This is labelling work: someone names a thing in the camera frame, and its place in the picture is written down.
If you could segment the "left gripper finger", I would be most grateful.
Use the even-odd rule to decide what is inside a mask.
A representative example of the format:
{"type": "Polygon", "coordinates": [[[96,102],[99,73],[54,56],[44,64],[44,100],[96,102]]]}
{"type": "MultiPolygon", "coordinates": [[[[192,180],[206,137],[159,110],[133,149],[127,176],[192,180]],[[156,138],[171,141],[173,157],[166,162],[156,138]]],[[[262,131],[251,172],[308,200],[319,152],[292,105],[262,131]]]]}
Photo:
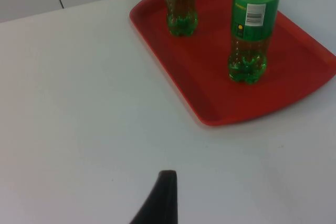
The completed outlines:
{"type": "Polygon", "coordinates": [[[177,173],[162,170],[131,224],[178,224],[177,173]]]}

